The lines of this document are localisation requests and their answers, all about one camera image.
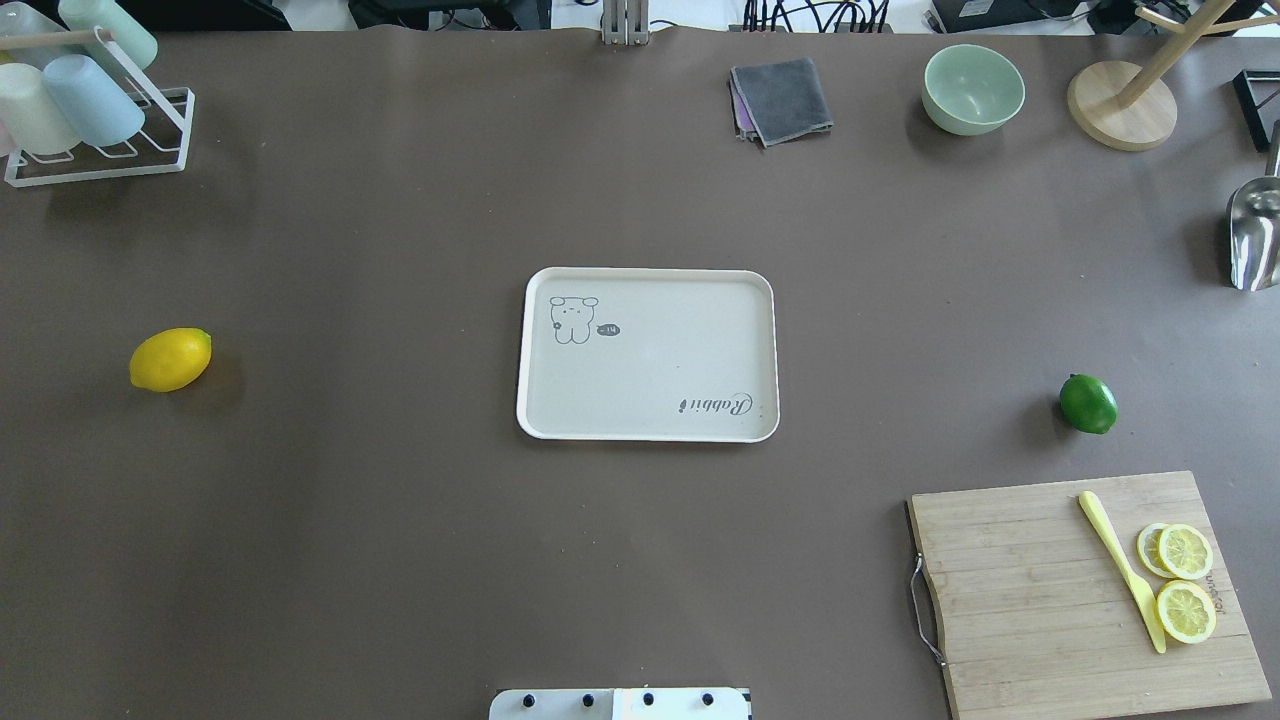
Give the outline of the green lime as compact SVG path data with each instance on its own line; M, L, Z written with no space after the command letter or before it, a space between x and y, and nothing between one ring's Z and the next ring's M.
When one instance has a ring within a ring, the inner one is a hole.
M1073 373L1059 391L1059 405L1066 421L1091 434L1106 434L1117 421L1117 400L1101 379Z

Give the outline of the yellow lemon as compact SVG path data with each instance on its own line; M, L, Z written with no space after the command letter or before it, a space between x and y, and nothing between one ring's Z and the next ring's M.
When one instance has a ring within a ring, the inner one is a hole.
M200 328L173 328L156 333L132 354L129 378L134 387L152 392L180 389L197 379L212 356L211 336Z

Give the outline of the cream rectangular tray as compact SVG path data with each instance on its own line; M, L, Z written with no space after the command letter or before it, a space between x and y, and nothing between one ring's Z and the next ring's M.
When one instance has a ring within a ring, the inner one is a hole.
M515 415L539 439L769 438L780 424L771 283L749 270L536 272Z

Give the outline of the folded grey cloth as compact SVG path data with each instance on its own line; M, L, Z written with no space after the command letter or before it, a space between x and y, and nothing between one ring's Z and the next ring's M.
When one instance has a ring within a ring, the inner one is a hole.
M764 147L828 132L835 122L812 58L732 67L730 96L736 135Z

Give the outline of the white control box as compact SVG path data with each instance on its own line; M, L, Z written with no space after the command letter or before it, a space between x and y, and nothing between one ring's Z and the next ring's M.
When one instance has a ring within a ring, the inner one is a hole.
M733 687L508 689L489 719L751 719L750 691Z

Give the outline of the green bowl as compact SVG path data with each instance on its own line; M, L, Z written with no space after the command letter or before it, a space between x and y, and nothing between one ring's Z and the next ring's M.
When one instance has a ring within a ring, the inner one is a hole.
M948 46L925 64L925 114L952 135L978 136L1000 128L1021 110L1025 97L1018 68L989 47Z

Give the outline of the yellow plastic knife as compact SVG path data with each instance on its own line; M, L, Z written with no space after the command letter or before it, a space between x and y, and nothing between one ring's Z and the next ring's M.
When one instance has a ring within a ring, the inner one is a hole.
M1147 579L1140 577L1130 564L1100 497L1093 491L1085 489L1079 495L1078 502L1082 511L1085 514L1087 520L1094 529L1094 533L1098 536L1100 541L1107 550L1108 556L1112 559L1115 566L1121 574L1124 584L1133 597L1138 612L1146 625L1146 630L1155 652L1166 653L1167 634L1162 623L1158 620L1157 600L1151 584Z

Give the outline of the wooden cutting board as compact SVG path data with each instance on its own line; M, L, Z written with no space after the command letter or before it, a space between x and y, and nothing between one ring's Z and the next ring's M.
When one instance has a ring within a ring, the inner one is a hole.
M911 530L933 600L955 719L1101 719L1272 696L1222 556L1204 580L1217 626L1155 651L1079 505L1096 493L1130 561L1153 521L1213 538L1189 471L914 495Z

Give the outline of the hidden back lemon slice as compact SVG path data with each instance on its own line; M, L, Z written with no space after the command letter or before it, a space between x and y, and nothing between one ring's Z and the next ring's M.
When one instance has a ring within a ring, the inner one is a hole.
M1156 577L1175 579L1158 555L1158 539L1167 528L1166 523L1151 523L1144 527L1135 538L1135 548L1142 565Z

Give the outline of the wooden mug tree stand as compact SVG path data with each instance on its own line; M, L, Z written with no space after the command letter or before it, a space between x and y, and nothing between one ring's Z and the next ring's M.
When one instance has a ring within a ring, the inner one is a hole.
M1276 14L1221 22L1230 1L1204 1L1184 22L1167 19L1139 8L1135 15L1166 29L1167 42L1151 61L1098 61L1080 70L1068 87L1071 118L1093 140L1107 147L1140 152L1155 149L1171 136L1178 120L1175 97L1161 77L1206 35L1276 24Z

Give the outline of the upper front lemon slice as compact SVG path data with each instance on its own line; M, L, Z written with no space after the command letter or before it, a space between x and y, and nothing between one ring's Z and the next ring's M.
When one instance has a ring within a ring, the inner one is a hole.
M1189 582L1208 575L1215 560L1210 541L1189 524L1165 527L1158 533L1156 553L1169 574Z

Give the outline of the mint green cup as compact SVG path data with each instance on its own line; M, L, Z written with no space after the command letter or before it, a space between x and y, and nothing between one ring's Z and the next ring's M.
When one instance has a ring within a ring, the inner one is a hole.
M65 0L58 4L58 14L68 29L105 28L141 69L157 55L157 40L116 1Z

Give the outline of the lower lemon slice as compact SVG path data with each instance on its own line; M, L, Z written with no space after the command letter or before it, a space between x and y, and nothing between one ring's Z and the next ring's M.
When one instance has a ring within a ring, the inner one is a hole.
M1213 600L1199 584L1170 580L1156 594L1156 615L1165 632L1183 644L1206 642L1216 630Z

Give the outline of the metal scoop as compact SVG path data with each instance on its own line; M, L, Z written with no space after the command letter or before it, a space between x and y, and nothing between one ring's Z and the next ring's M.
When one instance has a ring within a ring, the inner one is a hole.
M1234 191L1228 204L1231 283L1258 291L1279 283L1279 124L1265 173Z

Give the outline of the pale cream cup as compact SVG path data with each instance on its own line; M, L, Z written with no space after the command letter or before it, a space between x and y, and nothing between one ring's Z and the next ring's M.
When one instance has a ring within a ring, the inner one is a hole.
M1 117L15 145L29 154L51 156L81 143L81 136L63 115L36 67L1 65Z

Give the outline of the translucent clear cup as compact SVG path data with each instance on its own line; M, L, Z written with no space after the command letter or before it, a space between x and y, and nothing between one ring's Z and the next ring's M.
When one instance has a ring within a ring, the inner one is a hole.
M5 3L1 6L3 37L54 35L65 32L67 29L55 20L50 19L42 12L26 3ZM8 53L17 61L42 70L50 61L60 56L79 54L81 51L76 46L70 45L47 45L38 47L19 47L8 50Z

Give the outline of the metal bracket post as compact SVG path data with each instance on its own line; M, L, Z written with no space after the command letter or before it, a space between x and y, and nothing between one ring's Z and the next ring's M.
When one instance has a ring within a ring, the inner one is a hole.
M603 0L602 41L605 45L643 46L650 40L648 0Z

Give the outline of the black stand frame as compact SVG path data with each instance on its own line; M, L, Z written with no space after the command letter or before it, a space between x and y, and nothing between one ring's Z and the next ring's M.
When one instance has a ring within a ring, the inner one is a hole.
M1266 152L1277 124L1279 70L1244 69L1231 86L1254 149Z

